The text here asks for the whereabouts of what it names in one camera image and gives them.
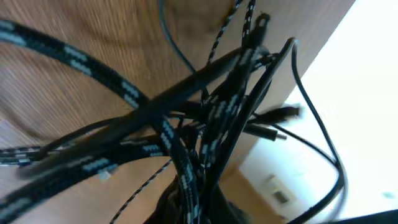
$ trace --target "wooden surface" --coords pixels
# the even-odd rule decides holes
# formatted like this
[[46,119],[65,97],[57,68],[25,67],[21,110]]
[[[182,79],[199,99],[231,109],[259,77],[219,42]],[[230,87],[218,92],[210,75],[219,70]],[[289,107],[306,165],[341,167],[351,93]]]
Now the wooden surface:
[[252,224],[282,224],[281,217],[254,190],[239,170],[224,176],[220,188],[225,197],[251,217]]
[[[272,16],[265,41],[271,52],[279,51],[291,36],[301,40],[298,66],[303,74],[353,1],[257,1],[255,15],[264,11]],[[230,4],[230,0],[167,3],[170,31],[195,68],[206,63]],[[227,28],[216,57],[240,45],[245,11],[245,7],[239,9]],[[0,17],[41,30],[88,52],[150,98],[189,74],[164,40],[155,0],[0,0]],[[44,144],[131,110],[90,78],[4,43],[0,43],[0,74],[0,147]],[[287,60],[261,109],[282,103],[293,87]],[[254,142],[256,138],[241,137],[231,167],[240,164]],[[165,158],[160,158],[126,164],[106,183],[96,178],[87,180],[29,212],[17,223],[107,223],[128,196],[164,162]],[[23,184],[13,178],[12,172],[13,168],[0,169],[0,195]],[[173,175],[173,169],[162,174],[118,223],[145,220]]]

